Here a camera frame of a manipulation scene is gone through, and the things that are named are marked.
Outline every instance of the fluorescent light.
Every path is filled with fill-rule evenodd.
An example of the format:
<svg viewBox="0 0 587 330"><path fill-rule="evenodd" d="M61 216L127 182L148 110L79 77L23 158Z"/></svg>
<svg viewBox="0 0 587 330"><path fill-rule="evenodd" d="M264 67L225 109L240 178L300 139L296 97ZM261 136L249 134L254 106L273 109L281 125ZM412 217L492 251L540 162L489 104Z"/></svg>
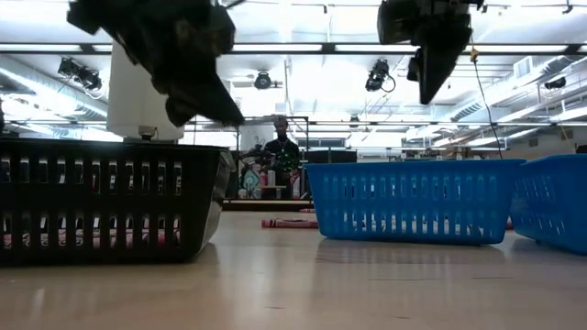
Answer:
<svg viewBox="0 0 587 330"><path fill-rule="evenodd" d="M550 123L497 123L497 126L501 127L547 127L550 126Z"/></svg>
<svg viewBox="0 0 587 330"><path fill-rule="evenodd" d="M565 123L557 123L557 126L561 126L561 127L587 127L587 123L585 123L585 122L565 122Z"/></svg>
<svg viewBox="0 0 587 330"><path fill-rule="evenodd" d="M521 132L517 132L512 134L511 136L507 137L507 138L521 138L523 136L526 136L528 134L532 134L534 132L537 132L538 128L532 128L532 129L527 129L527 130L523 130Z"/></svg>
<svg viewBox="0 0 587 330"><path fill-rule="evenodd" d="M337 45L335 51L357 52L415 52L418 47L412 45Z"/></svg>
<svg viewBox="0 0 587 330"><path fill-rule="evenodd" d="M516 112L514 112L512 114L505 115L505 116L497 119L497 122L498 123L503 123L503 122L508 122L508 121L516 120L516 119L519 119L519 118L521 118L523 116L526 116L528 114L531 114L534 111L536 111L536 110L534 110L534 109L524 109L524 110L516 111Z"/></svg>
<svg viewBox="0 0 587 330"><path fill-rule="evenodd" d="M470 141L469 143L467 143L467 146L471 146L471 147L483 146L483 145L494 143L494 142L497 142L495 137L482 137L482 138L477 138L477 139L474 139L473 141Z"/></svg>
<svg viewBox="0 0 587 330"><path fill-rule="evenodd" d="M108 51L112 51L113 45L92 45L92 48L95 51L108 52Z"/></svg>
<svg viewBox="0 0 587 330"><path fill-rule="evenodd" d="M567 110L559 115L554 115L549 119L549 121L557 123L565 120L571 120L581 116L587 116L587 106L579 109Z"/></svg>
<svg viewBox="0 0 587 330"><path fill-rule="evenodd" d="M236 44L232 51L248 51L248 52L263 52L263 51L320 51L322 45L319 44Z"/></svg>
<svg viewBox="0 0 587 330"><path fill-rule="evenodd" d="M79 45L0 44L0 51L81 51Z"/></svg>
<svg viewBox="0 0 587 330"><path fill-rule="evenodd" d="M500 151L500 150L504 150L504 148L487 148L487 147L481 147L481 148L471 148L472 151Z"/></svg>
<svg viewBox="0 0 587 330"><path fill-rule="evenodd" d="M480 53L515 53L515 52L557 52L567 49L566 45L475 45ZM465 48L466 52L472 50L472 46Z"/></svg>

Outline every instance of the black robotic arm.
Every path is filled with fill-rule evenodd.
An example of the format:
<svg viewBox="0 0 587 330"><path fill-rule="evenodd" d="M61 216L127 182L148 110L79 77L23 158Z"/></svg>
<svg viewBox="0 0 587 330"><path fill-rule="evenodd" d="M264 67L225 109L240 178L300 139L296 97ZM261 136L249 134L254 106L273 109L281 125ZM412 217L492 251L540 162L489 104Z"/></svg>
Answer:
<svg viewBox="0 0 587 330"><path fill-rule="evenodd" d="M244 118L216 75L216 58L232 50L235 26L227 7L210 0L75 0L67 20L90 34L99 28L144 67L161 94L167 115L182 126L196 115L239 126ZM452 73L469 42L470 5L483 0L383 0L377 30L383 45L407 41L419 50L408 80L428 104Z"/></svg>

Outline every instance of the ceiling pipe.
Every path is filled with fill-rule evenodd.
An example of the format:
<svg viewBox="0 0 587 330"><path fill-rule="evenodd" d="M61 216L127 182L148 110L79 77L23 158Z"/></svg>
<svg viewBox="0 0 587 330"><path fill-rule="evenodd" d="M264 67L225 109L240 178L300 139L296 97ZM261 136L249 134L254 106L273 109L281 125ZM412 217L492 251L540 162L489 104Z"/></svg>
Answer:
<svg viewBox="0 0 587 330"><path fill-rule="evenodd" d="M95 100L83 92L67 85L65 82L59 82L48 75L29 68L27 65L20 63L6 55L0 55L0 73L9 78L28 85L28 88L34 90L34 84L41 85L45 88L55 91L55 94L69 97L80 108L91 111L104 118L108 111L108 104Z"/></svg>

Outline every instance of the man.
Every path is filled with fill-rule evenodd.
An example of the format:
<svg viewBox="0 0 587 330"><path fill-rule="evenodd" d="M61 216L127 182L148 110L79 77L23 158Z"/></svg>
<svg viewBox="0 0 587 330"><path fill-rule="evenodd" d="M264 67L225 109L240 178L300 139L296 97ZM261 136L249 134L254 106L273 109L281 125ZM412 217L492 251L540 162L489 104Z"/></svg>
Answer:
<svg viewBox="0 0 587 330"><path fill-rule="evenodd" d="M275 154L275 163L272 169L275 171L275 184L286 186L282 190L282 199L292 197L292 185L290 179L297 174L300 166L300 149L295 143L287 138L287 119L284 116L278 116L273 122L277 138L265 145L265 149Z"/></svg>

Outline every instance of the cable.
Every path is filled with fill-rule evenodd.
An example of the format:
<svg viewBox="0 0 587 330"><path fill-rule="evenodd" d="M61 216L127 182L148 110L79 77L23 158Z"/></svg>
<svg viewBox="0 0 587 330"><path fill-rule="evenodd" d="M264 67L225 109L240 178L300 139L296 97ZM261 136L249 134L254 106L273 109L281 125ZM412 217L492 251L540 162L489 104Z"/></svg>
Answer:
<svg viewBox="0 0 587 330"><path fill-rule="evenodd" d="M395 91L395 87L397 86L397 83L395 83L395 79L394 79L394 78L393 78L391 75L387 74L387 77L388 77L389 79L391 79L391 80L392 80L392 82L393 82L393 88L392 88L391 90L389 90L389 91L386 91L386 90L385 90L385 89L383 89L383 87L382 87L382 91L384 91L384 92L386 92L386 93L388 93L388 94L389 94L389 93L391 93L391 92Z"/></svg>
<svg viewBox="0 0 587 330"><path fill-rule="evenodd" d="M487 105L487 100L485 99L485 91L483 90L483 84L481 83L481 78L479 77L479 69L477 69L477 56L478 55L479 55L479 52L477 52L477 50L473 46L473 48L471 50L471 61L473 62L473 66L475 67L475 76L477 76L477 83L479 84L479 90L481 91L481 97L483 99L483 104L485 105L485 108L487 109L487 115L489 116L489 125L492 128L493 135L495 136L495 141L497 141L497 150L499 151L499 158L502 160L504 158L504 155L502 154L502 144L499 142L499 138L497 137L497 132L495 131L495 126L493 125L493 120L492 120L492 111L489 108L489 105Z"/></svg>

